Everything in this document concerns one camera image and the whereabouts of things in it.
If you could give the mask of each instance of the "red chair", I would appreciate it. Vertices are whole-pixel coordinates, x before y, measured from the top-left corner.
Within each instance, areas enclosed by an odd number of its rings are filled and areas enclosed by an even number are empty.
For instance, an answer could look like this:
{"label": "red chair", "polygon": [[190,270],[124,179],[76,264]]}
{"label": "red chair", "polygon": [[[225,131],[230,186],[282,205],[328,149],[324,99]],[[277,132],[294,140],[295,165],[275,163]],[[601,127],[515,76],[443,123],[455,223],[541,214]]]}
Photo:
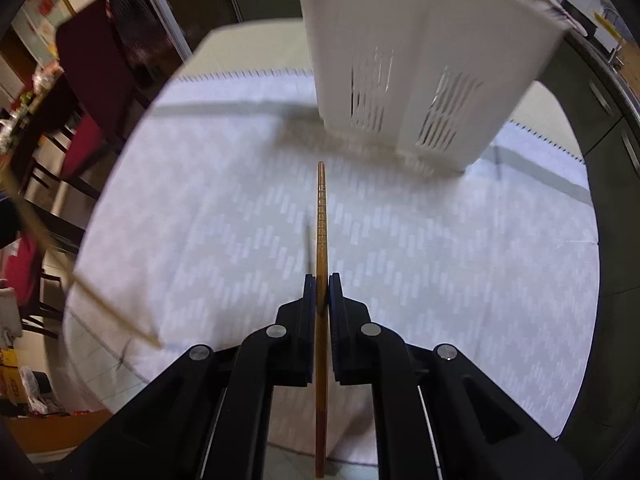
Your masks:
{"label": "red chair", "polygon": [[26,188],[32,176],[41,184],[46,184],[33,172],[34,169],[44,171],[34,160],[33,153],[42,135],[49,137],[64,151],[64,146],[53,137],[53,134],[60,131],[67,137],[70,136],[66,123],[77,108],[78,99],[69,87],[66,77],[62,75],[29,118],[27,125],[20,133],[20,142],[11,157],[11,170],[23,189]]}
{"label": "red chair", "polygon": [[136,100],[147,108],[149,100],[138,90],[125,62],[107,17],[106,0],[95,0],[60,25],[56,46],[60,66],[85,111],[66,152],[60,179],[98,198],[96,190],[86,183],[82,186],[80,175],[109,151],[121,150],[130,104]]}
{"label": "red chair", "polygon": [[62,321],[62,312],[40,301],[40,279],[46,278],[62,282],[60,277],[45,274],[42,271],[44,253],[38,248],[33,237],[22,233],[20,246],[15,256],[6,261],[4,277],[6,286],[15,291],[15,299],[20,310],[20,317],[37,326],[23,323],[22,329],[57,338],[56,333],[46,330],[44,324],[33,316]]}

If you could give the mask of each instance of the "chair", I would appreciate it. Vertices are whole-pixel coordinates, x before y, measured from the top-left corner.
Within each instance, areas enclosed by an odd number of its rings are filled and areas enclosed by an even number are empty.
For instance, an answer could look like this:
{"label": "chair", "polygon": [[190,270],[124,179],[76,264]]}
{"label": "chair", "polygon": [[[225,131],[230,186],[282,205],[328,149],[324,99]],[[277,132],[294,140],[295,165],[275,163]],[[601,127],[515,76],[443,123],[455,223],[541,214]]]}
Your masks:
{"label": "chair", "polygon": [[[53,143],[53,145],[63,153],[66,153],[66,148],[54,135],[61,132],[68,139],[73,139],[73,134],[66,124],[68,123],[71,115],[77,109],[78,98],[73,93],[68,81],[66,80],[66,76],[63,74],[58,77],[53,88],[43,99],[40,106],[38,106],[27,125],[27,129],[44,134],[47,139]],[[52,176],[50,171],[35,159],[31,161],[31,165],[30,177],[34,178],[48,189],[49,185],[35,173],[35,170],[39,170],[46,175]],[[55,180],[59,180],[55,175],[52,177]]]}
{"label": "chair", "polygon": [[[84,229],[54,215],[37,204],[31,203],[31,209],[42,222],[57,250],[78,254],[84,237]],[[0,222],[0,248],[3,248],[14,242],[25,226],[18,215],[14,202],[2,190],[0,190],[0,218],[2,219]]]}
{"label": "chair", "polygon": [[56,46],[60,66],[85,112],[66,151],[59,179],[97,199],[99,193],[80,175],[108,152],[120,152],[132,101],[143,108],[150,102],[138,90],[125,62],[107,17],[106,0],[95,0],[60,25]]}
{"label": "chair", "polygon": [[36,240],[22,233],[18,253],[7,259],[4,276],[6,286],[14,290],[20,317],[23,320],[22,329],[57,338],[54,332],[46,330],[44,324],[33,317],[41,316],[62,321],[62,312],[40,301],[41,278],[62,283],[59,276],[51,276],[43,272],[43,259],[44,253],[39,250]]}

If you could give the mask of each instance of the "wooden chopstick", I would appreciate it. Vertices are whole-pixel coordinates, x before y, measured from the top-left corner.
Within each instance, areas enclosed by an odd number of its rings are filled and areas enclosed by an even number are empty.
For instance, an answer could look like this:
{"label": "wooden chopstick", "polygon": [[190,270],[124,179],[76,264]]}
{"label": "wooden chopstick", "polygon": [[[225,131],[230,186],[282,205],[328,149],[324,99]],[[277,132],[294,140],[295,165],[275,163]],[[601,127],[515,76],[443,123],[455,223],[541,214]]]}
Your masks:
{"label": "wooden chopstick", "polygon": [[327,410],[327,285],[326,183],[324,162],[318,162],[318,228],[316,230],[316,478],[324,477]]}
{"label": "wooden chopstick", "polygon": [[108,303],[104,298],[100,297],[100,295],[94,290],[94,288],[89,285],[89,283],[78,274],[73,272],[71,265],[66,260],[66,258],[60,257],[60,254],[54,248],[53,240],[47,234],[47,230],[44,225],[31,209],[27,201],[20,196],[18,183],[15,181],[11,170],[9,169],[8,164],[2,165],[0,168],[0,184],[1,187],[6,191],[9,198],[14,202],[15,208],[20,215],[23,223],[26,225],[27,229],[36,239],[40,249],[44,252],[49,251],[52,259],[60,266],[62,270],[66,272],[69,280],[71,282],[75,282],[76,285],[92,300],[95,305],[113,317],[118,323],[120,323],[126,330],[135,334],[136,336],[147,341],[151,346],[155,348],[162,348],[162,345],[158,341],[158,338],[146,334],[142,332],[137,326],[135,326],[130,320],[126,319],[122,316],[110,303]]}

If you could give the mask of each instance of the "white tablecloth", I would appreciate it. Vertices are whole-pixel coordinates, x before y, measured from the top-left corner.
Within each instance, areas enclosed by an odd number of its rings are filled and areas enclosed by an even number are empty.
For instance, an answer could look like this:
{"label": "white tablecloth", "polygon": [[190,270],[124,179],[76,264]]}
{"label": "white tablecloth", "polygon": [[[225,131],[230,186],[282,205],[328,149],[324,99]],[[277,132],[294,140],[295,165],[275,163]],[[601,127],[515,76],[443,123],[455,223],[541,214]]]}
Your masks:
{"label": "white tablecloth", "polygon": [[[458,346],[559,434],[598,294],[583,163],[507,123],[464,175],[433,173],[329,136],[302,71],[175,80],[138,125],[76,270],[164,349],[132,339],[73,289],[65,339],[87,385],[117,410],[189,346],[237,345],[300,297],[318,160],[330,272],[345,295],[408,343]],[[270,442],[313,452],[313,410],[311,388],[278,388]],[[368,387],[331,385],[328,449],[376,462]]]}

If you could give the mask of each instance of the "white plastic container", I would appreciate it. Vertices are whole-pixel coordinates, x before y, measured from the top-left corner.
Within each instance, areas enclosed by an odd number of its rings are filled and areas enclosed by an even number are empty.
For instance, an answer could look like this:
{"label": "white plastic container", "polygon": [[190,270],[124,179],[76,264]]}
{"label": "white plastic container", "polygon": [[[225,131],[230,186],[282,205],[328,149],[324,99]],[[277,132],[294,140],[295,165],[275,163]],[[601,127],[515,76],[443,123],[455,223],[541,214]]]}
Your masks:
{"label": "white plastic container", "polygon": [[536,0],[301,0],[329,131],[463,171],[566,26]]}

